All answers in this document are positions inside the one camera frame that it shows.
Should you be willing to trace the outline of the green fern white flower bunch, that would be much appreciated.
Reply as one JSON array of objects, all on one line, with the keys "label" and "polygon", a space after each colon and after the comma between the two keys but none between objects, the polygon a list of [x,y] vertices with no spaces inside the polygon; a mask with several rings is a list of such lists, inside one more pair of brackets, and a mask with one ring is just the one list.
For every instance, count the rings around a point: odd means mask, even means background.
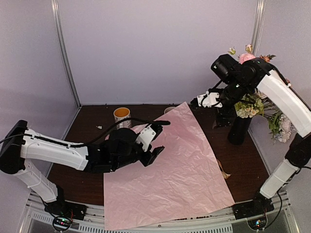
[{"label": "green fern white flower bunch", "polygon": [[240,118],[252,118],[264,114],[262,99],[257,94],[246,94],[234,105],[236,114]]}]

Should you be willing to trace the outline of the black cylindrical vase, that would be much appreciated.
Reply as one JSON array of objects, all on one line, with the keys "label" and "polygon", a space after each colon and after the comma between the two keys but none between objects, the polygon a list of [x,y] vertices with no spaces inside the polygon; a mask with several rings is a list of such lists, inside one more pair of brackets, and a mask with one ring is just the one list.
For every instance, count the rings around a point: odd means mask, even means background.
[{"label": "black cylindrical vase", "polygon": [[229,131],[227,137],[228,141],[233,145],[241,145],[246,138],[251,121],[251,117],[242,118],[237,116]]}]

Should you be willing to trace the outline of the orange brown flower stem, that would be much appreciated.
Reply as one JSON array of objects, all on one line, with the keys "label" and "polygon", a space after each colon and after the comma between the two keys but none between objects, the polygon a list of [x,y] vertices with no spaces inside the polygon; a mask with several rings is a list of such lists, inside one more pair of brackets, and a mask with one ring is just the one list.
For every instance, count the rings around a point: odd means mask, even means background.
[{"label": "orange brown flower stem", "polygon": [[274,54],[268,54],[268,55],[260,55],[259,57],[263,59],[265,62],[270,62],[276,56]]}]

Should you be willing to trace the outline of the blue hydrangea flower bunch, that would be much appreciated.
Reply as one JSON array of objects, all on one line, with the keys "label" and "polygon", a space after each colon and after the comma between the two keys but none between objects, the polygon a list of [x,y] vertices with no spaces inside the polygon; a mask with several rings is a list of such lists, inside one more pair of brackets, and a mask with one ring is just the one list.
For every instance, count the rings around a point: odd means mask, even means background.
[{"label": "blue hydrangea flower bunch", "polygon": [[289,118],[272,102],[264,105],[263,116],[268,120],[268,127],[274,142],[286,143],[296,132]]}]

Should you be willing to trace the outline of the pink wrapping paper sheet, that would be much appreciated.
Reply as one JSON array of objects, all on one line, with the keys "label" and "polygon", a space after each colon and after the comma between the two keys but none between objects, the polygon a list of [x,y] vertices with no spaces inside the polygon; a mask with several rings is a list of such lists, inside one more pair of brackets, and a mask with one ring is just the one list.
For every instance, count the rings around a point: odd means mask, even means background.
[{"label": "pink wrapping paper sheet", "polygon": [[160,117],[170,125],[152,143],[164,150],[104,174],[104,227],[123,230],[202,216],[234,204],[214,152],[187,103]]}]

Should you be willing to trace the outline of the tan satin ribbon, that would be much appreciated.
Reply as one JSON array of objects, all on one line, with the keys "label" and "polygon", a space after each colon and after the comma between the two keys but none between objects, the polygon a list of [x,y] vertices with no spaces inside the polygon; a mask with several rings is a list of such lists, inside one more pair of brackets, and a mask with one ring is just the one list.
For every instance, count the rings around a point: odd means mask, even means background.
[{"label": "tan satin ribbon", "polygon": [[217,163],[218,163],[218,166],[219,166],[219,168],[220,168],[220,171],[221,171],[222,176],[224,177],[224,179],[225,179],[225,180],[228,179],[228,178],[231,176],[231,174],[228,174],[228,173],[226,173],[226,172],[224,171],[223,166],[222,166],[221,162],[220,162],[218,159],[217,159]]}]

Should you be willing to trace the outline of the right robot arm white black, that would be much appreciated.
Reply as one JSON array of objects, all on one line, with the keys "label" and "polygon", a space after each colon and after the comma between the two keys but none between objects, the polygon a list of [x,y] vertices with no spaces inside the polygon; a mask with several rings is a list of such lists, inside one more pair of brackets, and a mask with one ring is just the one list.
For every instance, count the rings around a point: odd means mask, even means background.
[{"label": "right robot arm white black", "polygon": [[261,115],[268,120],[274,139],[288,140],[292,128],[296,135],[284,160],[261,186],[257,197],[249,203],[253,214],[260,214],[268,199],[311,158],[311,109],[293,90],[279,70],[263,58],[250,55],[237,61],[229,54],[220,55],[211,70],[226,84],[207,91],[204,107],[216,107],[228,112],[235,109],[237,117],[230,131],[232,143],[241,144],[252,117]]}]

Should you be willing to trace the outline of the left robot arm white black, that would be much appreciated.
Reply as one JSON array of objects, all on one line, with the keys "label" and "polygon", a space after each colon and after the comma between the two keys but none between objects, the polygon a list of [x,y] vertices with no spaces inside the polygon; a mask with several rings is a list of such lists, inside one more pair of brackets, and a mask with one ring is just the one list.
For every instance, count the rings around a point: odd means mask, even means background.
[{"label": "left robot arm white black", "polygon": [[140,161],[151,165],[164,150],[153,148],[151,143],[162,133],[169,121],[147,121],[133,118],[146,126],[136,133],[129,128],[110,126],[101,135],[87,143],[73,143],[41,135],[19,120],[1,140],[0,169],[17,176],[28,188],[35,191],[43,203],[60,216],[70,211],[63,189],[51,183],[32,163],[33,159],[65,165],[89,173],[114,172]]}]

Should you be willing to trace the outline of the yellow-inside floral mug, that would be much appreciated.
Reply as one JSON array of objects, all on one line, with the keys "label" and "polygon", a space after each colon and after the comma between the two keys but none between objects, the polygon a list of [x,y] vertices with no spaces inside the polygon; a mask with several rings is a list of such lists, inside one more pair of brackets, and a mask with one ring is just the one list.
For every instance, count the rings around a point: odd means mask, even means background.
[{"label": "yellow-inside floral mug", "polygon": [[114,111],[113,115],[114,115],[115,122],[117,123],[117,125],[116,125],[117,129],[131,128],[132,127],[132,121],[131,120],[125,120],[125,121],[120,123],[120,121],[131,117],[131,112],[128,108],[126,108],[126,107],[117,108]]}]

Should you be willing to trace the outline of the beige floral mug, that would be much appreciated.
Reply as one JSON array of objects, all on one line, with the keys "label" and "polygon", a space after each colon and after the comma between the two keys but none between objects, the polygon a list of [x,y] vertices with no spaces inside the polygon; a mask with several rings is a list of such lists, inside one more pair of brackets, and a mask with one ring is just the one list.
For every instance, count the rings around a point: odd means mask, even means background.
[{"label": "beige floral mug", "polygon": [[175,107],[167,107],[165,110],[164,110],[164,114],[168,113],[169,111],[173,110]]}]

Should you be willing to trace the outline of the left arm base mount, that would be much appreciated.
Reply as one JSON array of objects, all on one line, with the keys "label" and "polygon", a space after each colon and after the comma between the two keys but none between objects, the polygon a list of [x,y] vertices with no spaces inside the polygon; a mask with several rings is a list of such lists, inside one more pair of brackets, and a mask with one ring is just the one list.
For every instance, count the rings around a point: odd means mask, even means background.
[{"label": "left arm base mount", "polygon": [[67,231],[73,224],[73,220],[84,220],[87,206],[66,201],[62,196],[56,197],[55,201],[46,202],[41,200],[44,210],[52,216],[52,227],[58,232]]}]

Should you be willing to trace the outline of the right aluminium frame post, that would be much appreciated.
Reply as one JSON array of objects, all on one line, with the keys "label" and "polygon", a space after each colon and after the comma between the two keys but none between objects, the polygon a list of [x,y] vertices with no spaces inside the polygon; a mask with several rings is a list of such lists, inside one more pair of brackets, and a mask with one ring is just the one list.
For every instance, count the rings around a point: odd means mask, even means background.
[{"label": "right aluminium frame post", "polygon": [[266,6],[266,0],[257,0],[255,21],[252,32],[251,45],[253,47],[252,53],[257,55],[259,50],[259,44],[261,40],[263,22],[264,22],[264,11]]}]

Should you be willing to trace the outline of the aluminium frame post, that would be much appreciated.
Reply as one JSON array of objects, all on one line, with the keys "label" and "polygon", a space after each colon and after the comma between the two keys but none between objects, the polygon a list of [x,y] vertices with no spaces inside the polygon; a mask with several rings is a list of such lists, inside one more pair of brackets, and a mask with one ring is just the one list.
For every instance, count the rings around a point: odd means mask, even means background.
[{"label": "aluminium frame post", "polygon": [[74,79],[73,79],[73,75],[72,75],[72,71],[71,71],[71,67],[69,63],[69,57],[68,57],[68,53],[66,49],[64,34],[62,30],[59,3],[57,0],[51,0],[51,5],[52,5],[52,13],[53,13],[54,21],[55,21],[55,26],[56,26],[59,47],[61,51],[62,62],[63,62],[64,69],[65,69],[65,74],[69,82],[69,87],[73,95],[75,105],[77,108],[81,108],[82,105],[81,105],[81,102],[80,102],[80,99],[77,93],[76,85],[74,83]]},{"label": "aluminium frame post", "polygon": [[264,11],[266,6],[266,0],[257,0],[255,21],[252,32],[251,45],[253,47],[252,53],[257,55],[259,50],[259,44],[261,40],[263,22],[264,22]]}]

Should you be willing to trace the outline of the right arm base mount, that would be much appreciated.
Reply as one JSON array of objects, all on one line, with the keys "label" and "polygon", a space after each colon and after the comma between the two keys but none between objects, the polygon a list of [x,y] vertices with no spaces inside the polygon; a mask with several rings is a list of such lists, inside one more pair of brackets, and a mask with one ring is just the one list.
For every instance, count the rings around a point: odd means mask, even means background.
[{"label": "right arm base mount", "polygon": [[273,211],[273,204],[255,204],[254,201],[235,204],[232,207],[236,220],[246,218],[248,227],[254,231],[263,230],[268,225],[267,213]]}]

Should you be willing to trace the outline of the left aluminium frame post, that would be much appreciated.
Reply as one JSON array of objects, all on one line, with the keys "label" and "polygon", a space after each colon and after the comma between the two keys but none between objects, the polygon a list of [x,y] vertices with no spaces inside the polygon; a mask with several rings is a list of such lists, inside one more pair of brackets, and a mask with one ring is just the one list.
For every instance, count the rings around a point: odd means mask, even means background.
[{"label": "left aluminium frame post", "polygon": [[51,5],[52,5],[52,13],[53,13],[54,21],[55,21],[55,26],[56,26],[59,47],[61,51],[62,62],[63,62],[64,69],[65,69],[65,74],[69,82],[69,87],[73,95],[75,105],[77,108],[81,108],[82,105],[81,105],[81,102],[80,102],[80,99],[77,93],[76,85],[74,83],[74,79],[73,79],[73,75],[72,75],[72,71],[71,71],[71,67],[69,63],[69,57],[68,57],[68,53],[66,49],[64,34],[62,30],[59,3],[57,0],[51,0]]}]

